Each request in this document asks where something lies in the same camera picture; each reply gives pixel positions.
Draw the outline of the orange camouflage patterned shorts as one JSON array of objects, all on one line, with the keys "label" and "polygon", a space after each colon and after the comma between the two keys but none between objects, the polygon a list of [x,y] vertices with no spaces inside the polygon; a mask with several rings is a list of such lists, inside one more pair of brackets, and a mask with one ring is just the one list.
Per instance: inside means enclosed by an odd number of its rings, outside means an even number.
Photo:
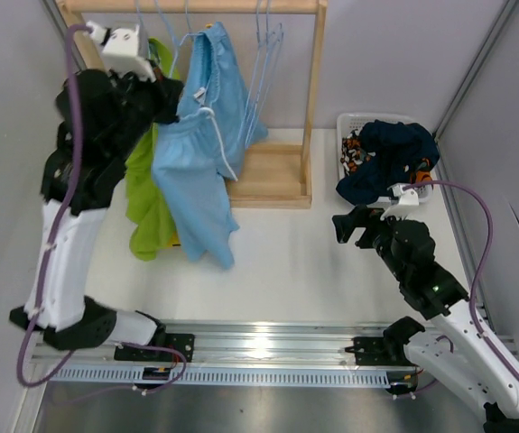
[{"label": "orange camouflage patterned shorts", "polygon": [[[341,139],[339,146],[339,177],[341,179],[357,172],[364,163],[373,160],[375,152],[366,151],[360,144],[356,134]],[[431,162],[423,158],[413,165],[405,165],[403,171],[409,174],[411,183],[432,180]]]}]

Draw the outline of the light blue shorts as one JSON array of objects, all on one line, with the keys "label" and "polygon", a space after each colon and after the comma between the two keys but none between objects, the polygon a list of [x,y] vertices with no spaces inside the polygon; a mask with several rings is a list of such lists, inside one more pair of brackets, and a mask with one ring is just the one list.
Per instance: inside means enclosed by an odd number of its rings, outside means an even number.
[{"label": "light blue shorts", "polygon": [[196,33],[178,122],[158,127],[152,165],[183,252],[195,262],[209,253],[234,265],[229,237],[238,229],[227,180],[238,180],[246,150],[267,136],[251,116],[248,90],[221,22]]}]

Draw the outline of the blue hanger of light shorts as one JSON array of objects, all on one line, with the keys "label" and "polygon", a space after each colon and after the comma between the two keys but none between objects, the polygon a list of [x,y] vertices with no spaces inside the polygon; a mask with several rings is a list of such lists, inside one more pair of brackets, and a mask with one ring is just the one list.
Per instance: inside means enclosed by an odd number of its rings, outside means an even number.
[{"label": "blue hanger of light shorts", "polygon": [[[193,42],[187,31],[183,34],[177,33],[170,21],[170,14],[164,12],[162,6],[167,4],[167,1],[154,0],[155,10],[161,19],[164,29],[167,32],[171,41],[171,73],[180,72],[182,78],[187,78],[190,72],[190,60],[193,48]],[[182,13],[184,14],[184,1],[182,1]]]}]

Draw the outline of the navy blue shorts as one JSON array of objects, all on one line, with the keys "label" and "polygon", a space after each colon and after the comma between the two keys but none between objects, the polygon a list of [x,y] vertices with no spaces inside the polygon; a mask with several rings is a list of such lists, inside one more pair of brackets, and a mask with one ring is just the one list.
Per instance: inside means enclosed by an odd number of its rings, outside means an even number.
[{"label": "navy blue shorts", "polygon": [[396,183],[413,184],[403,171],[405,165],[426,158],[433,169],[440,160],[435,140],[417,123],[375,120],[365,124],[357,136],[361,146],[376,156],[336,186],[337,193],[352,205],[370,205],[379,197],[390,197],[390,187]]}]

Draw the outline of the blue hanger of navy shorts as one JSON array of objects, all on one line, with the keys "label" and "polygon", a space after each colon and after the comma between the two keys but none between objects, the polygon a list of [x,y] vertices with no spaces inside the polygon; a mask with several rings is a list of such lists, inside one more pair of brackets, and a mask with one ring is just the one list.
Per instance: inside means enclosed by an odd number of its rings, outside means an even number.
[{"label": "blue hanger of navy shorts", "polygon": [[241,124],[240,137],[247,149],[253,141],[260,115],[270,86],[269,68],[273,52],[279,41],[276,29],[271,25],[271,1],[257,1],[255,9],[256,55],[252,77],[248,86],[244,121]]}]

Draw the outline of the blue hanger of camouflage shorts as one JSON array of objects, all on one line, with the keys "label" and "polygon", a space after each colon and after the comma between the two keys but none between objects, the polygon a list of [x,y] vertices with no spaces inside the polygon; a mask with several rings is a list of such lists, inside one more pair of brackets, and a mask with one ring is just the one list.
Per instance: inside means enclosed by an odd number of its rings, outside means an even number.
[{"label": "blue hanger of camouflage shorts", "polygon": [[[269,80],[270,86],[269,86],[269,89],[268,89],[268,92],[267,92],[267,97],[268,97],[268,95],[270,93],[270,90],[271,90],[271,87],[272,87],[272,84],[273,84],[274,73],[275,73],[278,61],[280,59],[281,50],[282,50],[283,41],[284,41],[283,24],[282,23],[278,23],[278,24],[271,24],[271,25],[277,31],[278,36],[279,36],[279,41],[278,41],[278,43],[277,43],[277,45],[275,47],[275,50],[273,52],[274,56],[272,58],[271,67],[269,68],[268,78],[270,79]],[[252,143],[254,143],[257,140],[261,140],[261,139],[265,138],[266,135],[267,135],[266,127],[261,123],[261,121],[259,119],[259,124],[258,124],[257,130],[255,131]]]}]

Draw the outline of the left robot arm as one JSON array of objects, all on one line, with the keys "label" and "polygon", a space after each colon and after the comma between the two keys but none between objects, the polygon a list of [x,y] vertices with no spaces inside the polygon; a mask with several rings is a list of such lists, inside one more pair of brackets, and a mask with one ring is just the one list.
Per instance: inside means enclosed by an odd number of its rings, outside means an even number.
[{"label": "left robot arm", "polygon": [[55,99],[62,121],[56,148],[42,175],[43,242],[39,271],[28,301],[9,313],[16,326],[42,332],[59,351],[131,343],[143,359],[165,352],[157,319],[113,309],[85,293],[99,228],[125,162],[154,123],[177,121],[183,89],[157,72],[85,69],[67,78]]}]

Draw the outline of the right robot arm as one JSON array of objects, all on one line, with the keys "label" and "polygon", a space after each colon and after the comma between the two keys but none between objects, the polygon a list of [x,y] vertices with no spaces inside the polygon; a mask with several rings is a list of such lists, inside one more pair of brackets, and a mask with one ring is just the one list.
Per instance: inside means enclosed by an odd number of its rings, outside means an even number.
[{"label": "right robot arm", "polygon": [[435,242],[419,221],[384,217],[380,209],[354,207],[332,218],[346,243],[358,228],[360,249],[371,249],[399,284],[403,299],[451,343],[411,317],[400,318],[380,337],[356,337],[347,352],[358,365],[410,365],[430,374],[482,420],[486,432],[519,432],[519,362],[478,312],[468,292],[436,262]]}]

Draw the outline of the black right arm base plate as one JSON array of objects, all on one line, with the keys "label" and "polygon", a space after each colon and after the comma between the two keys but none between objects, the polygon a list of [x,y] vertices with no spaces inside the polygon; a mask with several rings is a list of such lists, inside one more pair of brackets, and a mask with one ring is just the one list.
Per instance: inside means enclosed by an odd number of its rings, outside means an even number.
[{"label": "black right arm base plate", "polygon": [[355,358],[358,366],[403,366],[406,361],[391,355],[385,341],[379,336],[356,336],[350,346],[344,348],[346,354]]}]

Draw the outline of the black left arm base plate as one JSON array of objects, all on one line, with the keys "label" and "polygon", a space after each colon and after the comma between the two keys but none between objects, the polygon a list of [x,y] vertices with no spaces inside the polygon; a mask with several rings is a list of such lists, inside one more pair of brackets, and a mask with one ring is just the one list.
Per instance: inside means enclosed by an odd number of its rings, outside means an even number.
[{"label": "black left arm base plate", "polygon": [[[195,348],[195,336],[193,334],[160,332],[152,338],[148,345],[173,349],[181,353],[190,363]],[[177,355],[168,352],[136,348],[129,345],[122,345],[121,348],[117,348],[114,359],[116,361],[161,363],[179,362],[181,360]]]}]

